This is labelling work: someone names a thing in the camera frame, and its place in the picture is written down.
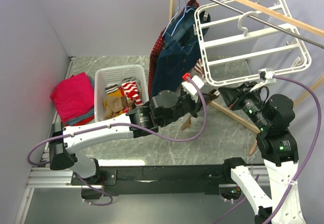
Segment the tan stocking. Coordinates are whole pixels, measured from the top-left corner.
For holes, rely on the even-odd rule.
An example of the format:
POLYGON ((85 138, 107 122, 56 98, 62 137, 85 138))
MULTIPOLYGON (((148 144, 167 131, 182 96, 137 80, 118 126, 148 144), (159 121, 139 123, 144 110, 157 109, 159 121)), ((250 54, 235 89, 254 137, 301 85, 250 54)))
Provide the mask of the tan stocking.
MULTIPOLYGON (((219 97, 220 93, 217 89, 213 89, 209 92, 202 92, 202 95, 204 96, 206 105, 209 105, 213 100, 215 100, 219 97)), ((202 105, 201 99, 199 99, 198 100, 198 108, 194 112, 198 113, 201 110, 203 110, 203 105, 202 105)), ((184 131, 191 127, 191 119, 192 119, 192 114, 189 114, 187 120, 181 126, 181 131, 184 131)))

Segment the beige striped-cuff sock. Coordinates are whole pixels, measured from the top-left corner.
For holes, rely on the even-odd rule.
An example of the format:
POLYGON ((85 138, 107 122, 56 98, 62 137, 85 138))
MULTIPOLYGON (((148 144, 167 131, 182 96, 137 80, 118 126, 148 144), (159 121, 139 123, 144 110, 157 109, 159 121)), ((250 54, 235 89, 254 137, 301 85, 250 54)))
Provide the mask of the beige striped-cuff sock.
POLYGON ((203 79, 205 78, 205 70, 201 59, 197 61, 192 72, 203 79))

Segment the white plastic clip hanger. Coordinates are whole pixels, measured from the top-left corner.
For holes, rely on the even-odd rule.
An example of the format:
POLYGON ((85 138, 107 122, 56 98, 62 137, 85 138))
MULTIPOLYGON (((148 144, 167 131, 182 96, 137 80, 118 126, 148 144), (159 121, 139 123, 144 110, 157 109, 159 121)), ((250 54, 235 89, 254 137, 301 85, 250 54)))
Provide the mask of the white plastic clip hanger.
MULTIPOLYGON (((207 49, 248 42, 250 40, 259 39, 280 32, 275 28, 269 27, 267 25, 263 29, 259 29, 256 31, 249 31, 248 28, 242 25, 243 21, 246 18, 248 17, 250 18, 250 15, 253 16, 256 15, 256 17, 258 18, 258 16, 261 14, 260 11, 256 11, 256 12, 248 11, 244 15, 242 15, 242 13, 241 14, 239 13, 237 16, 232 16, 217 21, 207 21, 207 19, 205 18, 204 19, 200 18, 201 13, 207 14, 210 8, 214 8, 216 6, 222 6, 222 5, 213 2, 212 4, 207 4, 199 7, 198 9, 196 9, 194 13, 195 24, 193 28, 198 38, 199 48, 201 52, 201 61, 205 70, 205 82, 208 85, 215 88, 220 88, 223 86, 242 84, 245 82, 252 82, 252 81, 256 81, 257 83, 259 83, 259 73, 251 74, 244 77, 218 81, 212 77, 212 67, 221 64, 233 63, 240 60, 253 59, 265 55, 273 55, 280 52, 290 52, 292 50, 298 50, 300 52, 300 56, 294 60, 294 62, 290 67, 273 70, 275 75, 282 76, 286 74, 302 72, 311 65, 312 59, 304 44, 304 41, 297 41, 296 38, 294 38, 293 42, 288 43, 285 46, 275 47, 272 49, 261 50, 258 52, 247 53, 247 54, 215 60, 215 61, 209 61, 207 56, 207 49), (204 40, 203 30, 217 25, 227 24, 230 21, 237 21, 237 28, 240 31, 242 31, 241 34, 228 36, 221 39, 211 40, 208 42, 204 40)), ((290 25, 289 23, 284 23, 278 26, 279 28, 285 31, 290 31, 292 33, 297 32, 297 35, 300 35, 297 27, 290 25)))

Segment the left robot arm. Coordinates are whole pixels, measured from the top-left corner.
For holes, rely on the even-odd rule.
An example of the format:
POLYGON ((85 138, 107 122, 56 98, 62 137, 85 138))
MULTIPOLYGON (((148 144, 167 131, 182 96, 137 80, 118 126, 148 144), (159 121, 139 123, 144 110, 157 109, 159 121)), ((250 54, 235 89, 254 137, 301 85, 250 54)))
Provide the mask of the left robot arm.
POLYGON ((49 164, 54 171, 72 170, 89 184, 100 181, 101 170, 98 160, 81 153, 93 145, 119 139, 134 139, 157 135, 165 127, 186 114, 193 117, 207 106, 208 95, 184 94, 164 90, 152 97, 143 106, 112 119, 83 126, 62 127, 53 132, 49 143, 49 164))

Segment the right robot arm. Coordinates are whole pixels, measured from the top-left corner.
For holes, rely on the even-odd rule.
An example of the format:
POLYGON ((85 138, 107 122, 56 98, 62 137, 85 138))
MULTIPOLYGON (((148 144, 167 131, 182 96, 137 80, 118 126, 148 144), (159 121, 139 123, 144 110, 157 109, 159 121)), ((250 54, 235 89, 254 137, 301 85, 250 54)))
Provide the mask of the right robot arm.
POLYGON ((267 169, 271 196, 267 196, 240 160, 229 159, 222 177, 228 183, 237 183, 253 208, 255 223, 263 223, 274 213, 271 223, 305 223, 297 182, 298 147, 288 127, 295 118, 294 103, 282 94, 273 94, 262 100, 261 87, 255 82, 218 89, 230 110, 243 110, 259 129, 257 146, 267 169))

